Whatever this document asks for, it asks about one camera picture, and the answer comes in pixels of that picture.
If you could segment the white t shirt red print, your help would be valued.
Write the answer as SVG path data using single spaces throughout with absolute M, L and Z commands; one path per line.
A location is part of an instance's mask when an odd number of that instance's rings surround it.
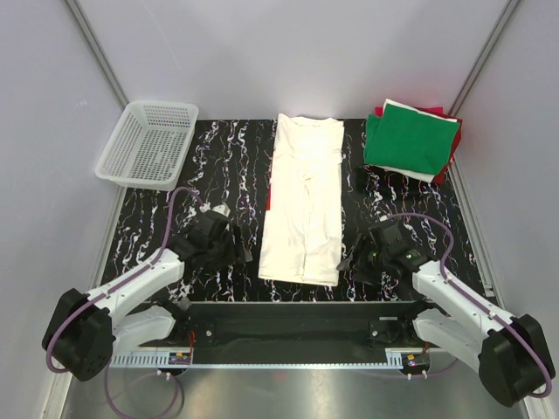
M 259 277 L 336 286 L 342 258 L 340 120 L 279 114 Z

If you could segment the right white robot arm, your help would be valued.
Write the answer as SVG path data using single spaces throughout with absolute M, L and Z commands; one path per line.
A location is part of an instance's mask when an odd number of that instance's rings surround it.
M 541 324 L 481 297 L 443 260 L 407 241 L 395 217 L 358 235 L 337 269 L 364 283 L 387 273 L 432 302 L 433 307 L 397 323 L 399 340 L 411 347 L 422 340 L 444 349 L 474 371 L 501 405 L 550 395 L 556 370 Z

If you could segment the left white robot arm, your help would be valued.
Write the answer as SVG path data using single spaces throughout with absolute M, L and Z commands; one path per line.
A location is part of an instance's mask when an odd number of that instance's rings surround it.
M 252 261 L 243 231 L 230 213 L 224 203 L 205 208 L 183 234 L 169 238 L 134 269 L 88 292 L 65 292 L 42 340 L 47 361 L 61 365 L 52 372 L 89 381 L 119 351 L 155 340 L 182 344 L 189 333 L 183 310 L 170 303 L 137 308 L 185 274 Z

